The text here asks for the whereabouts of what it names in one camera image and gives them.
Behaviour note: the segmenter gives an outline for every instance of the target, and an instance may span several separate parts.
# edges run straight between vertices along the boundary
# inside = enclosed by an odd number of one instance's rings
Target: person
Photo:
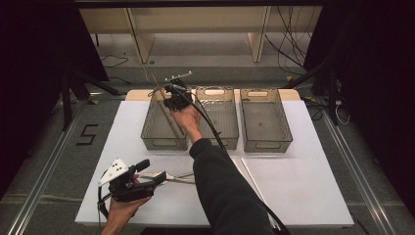
[[[188,106],[172,111],[176,123],[188,134],[194,159],[196,188],[211,230],[215,235],[274,234],[262,201],[235,167],[225,150],[213,146],[199,129],[200,114]],[[130,203],[111,201],[103,234],[117,234],[139,207],[150,199]]]

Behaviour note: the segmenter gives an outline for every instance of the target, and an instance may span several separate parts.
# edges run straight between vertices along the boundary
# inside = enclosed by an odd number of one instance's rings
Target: black sleeve
[[[196,187],[214,234],[274,234],[255,191],[228,154],[208,139],[194,143]]]

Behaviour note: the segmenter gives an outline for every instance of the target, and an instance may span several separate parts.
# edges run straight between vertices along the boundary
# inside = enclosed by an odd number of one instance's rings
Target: person's left hand
[[[134,174],[134,183],[140,183],[137,178],[138,174]],[[121,203],[117,202],[114,198],[111,198],[107,225],[105,226],[102,234],[118,234],[128,223],[129,219],[137,212],[138,208],[143,206],[150,199],[151,197],[147,197],[128,203]]]

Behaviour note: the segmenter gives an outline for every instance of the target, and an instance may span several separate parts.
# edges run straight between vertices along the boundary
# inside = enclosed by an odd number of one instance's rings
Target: transparent bin
[[[285,153],[293,136],[277,88],[241,89],[241,124],[247,153]]]
[[[239,130],[236,115],[236,104],[233,87],[227,86],[198,86],[196,96],[201,101],[211,123],[219,134],[227,150],[236,150]],[[205,138],[218,145],[208,123],[201,118],[200,130]]]
[[[163,104],[162,95],[169,98],[164,90],[156,91],[152,96],[141,139],[147,150],[187,150],[187,135]]]

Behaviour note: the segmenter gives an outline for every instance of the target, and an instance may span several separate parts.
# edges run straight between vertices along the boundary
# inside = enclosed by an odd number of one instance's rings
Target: floor
[[[310,36],[297,35],[303,51]],[[95,35],[91,38],[97,43]],[[254,63],[244,33],[158,34],[146,65],[138,64],[129,35],[98,38],[96,49],[111,78],[108,84],[121,91],[153,88],[153,75],[163,79],[188,71],[193,73],[187,80],[190,85],[235,88],[281,87],[304,73],[268,41],[260,63]],[[280,48],[282,33],[270,33],[268,38]],[[281,49],[296,57],[291,44],[286,42]],[[312,97],[311,84],[312,79],[296,89],[301,97],[323,104],[324,97]],[[62,131],[62,103],[51,112],[31,157],[0,202],[0,234],[100,233],[100,228],[76,224],[74,218],[124,96],[109,95],[92,85],[88,89],[92,94],[88,101],[72,97],[75,119],[68,131]],[[355,225],[345,229],[289,228],[292,234],[415,234],[414,218],[376,164],[352,119],[347,122],[346,109],[339,109],[339,119],[347,124],[334,126],[324,109],[315,106],[309,104],[310,117]],[[95,135],[93,144],[82,145],[90,140],[83,135],[87,131]],[[122,234],[139,234],[142,229],[129,225]]]

